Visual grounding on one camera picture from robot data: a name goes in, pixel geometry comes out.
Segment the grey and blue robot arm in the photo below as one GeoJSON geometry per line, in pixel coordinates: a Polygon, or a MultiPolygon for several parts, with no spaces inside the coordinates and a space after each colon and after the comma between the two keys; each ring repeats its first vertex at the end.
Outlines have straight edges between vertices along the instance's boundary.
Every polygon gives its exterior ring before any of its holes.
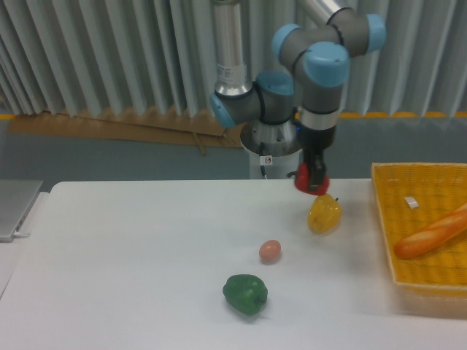
{"type": "Polygon", "coordinates": [[[210,103],[216,119],[225,128],[243,125],[260,156],[279,154],[278,136],[284,131],[285,153],[303,155],[291,173],[296,188],[323,195],[329,185],[323,153],[333,143],[350,61],[382,48],[384,20],[360,15],[345,1],[303,1],[316,28],[291,23],[278,29],[271,48],[283,71],[251,79],[242,3],[213,1],[211,7],[217,80],[210,103]]]}

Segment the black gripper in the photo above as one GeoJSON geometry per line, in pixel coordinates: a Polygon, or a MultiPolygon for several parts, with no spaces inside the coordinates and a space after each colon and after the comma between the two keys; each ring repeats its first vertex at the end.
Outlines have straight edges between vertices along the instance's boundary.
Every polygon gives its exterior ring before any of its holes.
{"type": "MultiPolygon", "coordinates": [[[[333,144],[336,127],[325,130],[315,130],[302,125],[298,130],[298,142],[303,150],[307,149],[319,154],[333,144]]],[[[303,152],[303,164],[309,165],[309,189],[317,190],[324,184],[326,167],[321,155],[312,155],[303,152]]]]}

